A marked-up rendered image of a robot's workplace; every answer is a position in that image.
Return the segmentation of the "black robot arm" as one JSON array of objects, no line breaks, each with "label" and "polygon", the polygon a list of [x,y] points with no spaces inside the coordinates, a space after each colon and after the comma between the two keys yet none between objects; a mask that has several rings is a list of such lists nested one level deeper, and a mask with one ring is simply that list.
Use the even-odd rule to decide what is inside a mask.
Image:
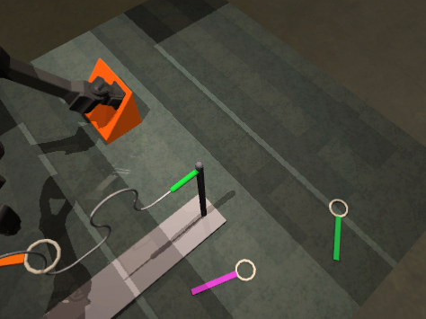
[{"label": "black robot arm", "polygon": [[[111,84],[98,75],[92,82],[67,81],[46,71],[11,58],[0,46],[0,78],[64,99],[68,109],[90,113],[100,103],[117,110],[126,93],[113,80]],[[16,235],[21,230],[20,217],[7,205],[0,204],[0,235]]]}]

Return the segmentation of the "green handle with beige loop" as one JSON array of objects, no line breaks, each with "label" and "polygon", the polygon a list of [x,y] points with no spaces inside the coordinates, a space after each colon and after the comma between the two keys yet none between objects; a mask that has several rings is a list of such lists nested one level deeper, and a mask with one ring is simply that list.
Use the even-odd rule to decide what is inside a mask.
[{"label": "green handle with beige loop", "polygon": [[[331,205],[335,201],[341,202],[345,206],[346,212],[345,212],[344,215],[338,216],[338,215],[335,215],[332,212]],[[329,204],[329,210],[330,210],[331,214],[335,216],[335,221],[334,221],[334,237],[333,237],[333,260],[338,261],[339,260],[339,255],[340,255],[341,217],[346,217],[346,215],[348,214],[348,207],[347,207],[346,203],[343,202],[342,200],[335,199],[335,200],[332,200],[330,202],[330,204]]]}]

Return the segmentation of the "magenta handle with cream loop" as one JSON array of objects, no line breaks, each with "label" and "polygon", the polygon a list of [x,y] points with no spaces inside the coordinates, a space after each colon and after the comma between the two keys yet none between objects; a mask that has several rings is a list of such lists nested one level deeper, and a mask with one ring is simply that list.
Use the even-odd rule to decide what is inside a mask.
[{"label": "magenta handle with cream loop", "polygon": [[[238,274],[238,271],[237,271],[237,267],[238,267],[238,265],[239,265],[240,263],[243,263],[243,262],[250,262],[250,263],[252,264],[252,266],[253,266],[253,275],[252,275],[250,278],[248,278],[248,279],[242,278],[242,277]],[[200,293],[200,292],[202,292],[202,291],[204,291],[204,290],[207,290],[207,289],[209,289],[209,288],[213,288],[213,287],[215,287],[216,285],[219,285],[219,284],[221,284],[221,283],[223,283],[223,282],[226,282],[226,281],[228,281],[228,280],[230,280],[230,279],[233,279],[233,278],[235,278],[235,277],[238,277],[238,278],[239,278],[239,279],[241,279],[241,280],[248,281],[248,280],[250,280],[250,279],[252,279],[252,278],[254,277],[255,273],[256,273],[256,268],[255,268],[254,263],[253,263],[252,261],[242,260],[242,261],[240,261],[240,262],[238,262],[238,263],[236,264],[236,266],[235,266],[235,271],[230,272],[230,273],[228,273],[227,275],[224,275],[224,276],[219,277],[219,278],[217,278],[217,279],[213,279],[213,280],[211,280],[210,282],[207,282],[207,283],[205,283],[205,284],[203,284],[203,285],[200,285],[200,286],[198,286],[198,287],[196,287],[196,288],[193,288],[193,289],[191,289],[191,293],[192,293],[192,295],[196,295],[196,294],[198,294],[198,293]]]}]

